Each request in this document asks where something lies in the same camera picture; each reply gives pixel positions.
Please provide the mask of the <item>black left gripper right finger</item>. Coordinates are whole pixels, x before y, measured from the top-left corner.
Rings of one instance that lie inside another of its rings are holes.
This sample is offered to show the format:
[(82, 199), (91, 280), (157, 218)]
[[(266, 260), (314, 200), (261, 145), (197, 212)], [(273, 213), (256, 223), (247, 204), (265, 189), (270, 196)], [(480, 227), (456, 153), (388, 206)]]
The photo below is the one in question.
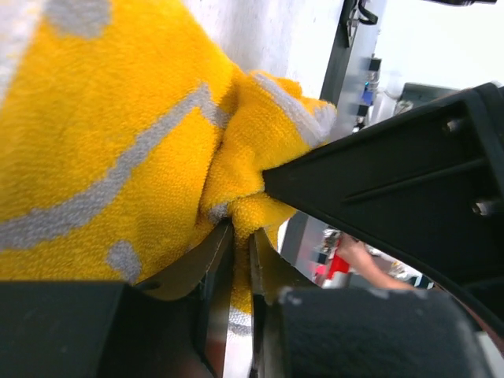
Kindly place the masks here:
[(463, 312), (438, 291), (323, 289), (249, 239), (253, 377), (485, 377)]

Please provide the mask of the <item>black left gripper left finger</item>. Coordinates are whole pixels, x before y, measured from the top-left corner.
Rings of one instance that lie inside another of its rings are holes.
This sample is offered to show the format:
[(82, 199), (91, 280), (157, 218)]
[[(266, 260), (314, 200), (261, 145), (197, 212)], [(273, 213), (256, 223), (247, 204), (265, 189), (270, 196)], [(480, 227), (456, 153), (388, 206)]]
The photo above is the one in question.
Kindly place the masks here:
[(4, 377), (220, 377), (228, 331), (233, 227), (137, 285), (4, 281)]

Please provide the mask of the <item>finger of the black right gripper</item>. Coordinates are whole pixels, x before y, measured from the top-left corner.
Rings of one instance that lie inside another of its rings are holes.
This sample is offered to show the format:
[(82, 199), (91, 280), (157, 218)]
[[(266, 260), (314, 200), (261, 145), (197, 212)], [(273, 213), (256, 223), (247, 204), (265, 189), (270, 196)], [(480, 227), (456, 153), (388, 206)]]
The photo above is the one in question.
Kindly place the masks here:
[(503, 89), (460, 91), (264, 172), (273, 198), (461, 287), (503, 282)]

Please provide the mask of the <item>grey yellow towel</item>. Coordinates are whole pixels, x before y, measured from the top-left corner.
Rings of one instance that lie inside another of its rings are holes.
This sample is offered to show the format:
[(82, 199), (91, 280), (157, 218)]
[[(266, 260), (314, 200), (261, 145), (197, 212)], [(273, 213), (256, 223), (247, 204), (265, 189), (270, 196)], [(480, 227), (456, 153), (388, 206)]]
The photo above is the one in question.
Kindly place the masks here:
[(324, 143), (333, 104), (244, 72), (179, 1), (1, 4), (1, 278), (137, 284), (226, 217), (245, 245), (294, 210), (262, 174)]

